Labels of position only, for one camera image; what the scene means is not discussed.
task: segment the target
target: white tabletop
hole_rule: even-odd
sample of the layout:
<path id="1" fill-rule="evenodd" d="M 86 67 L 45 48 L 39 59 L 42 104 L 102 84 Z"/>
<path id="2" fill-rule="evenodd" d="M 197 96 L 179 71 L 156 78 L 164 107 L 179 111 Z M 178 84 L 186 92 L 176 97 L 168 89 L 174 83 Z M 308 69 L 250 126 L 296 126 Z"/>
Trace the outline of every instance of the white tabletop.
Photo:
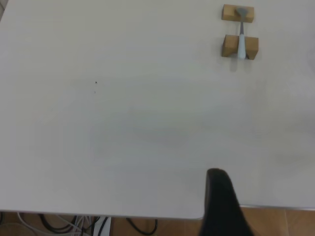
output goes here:
<path id="1" fill-rule="evenodd" d="M 224 3 L 254 61 L 222 58 Z M 315 208 L 315 1 L 10 0 L 0 23 L 0 209 L 203 215 L 208 168 L 243 205 Z"/>

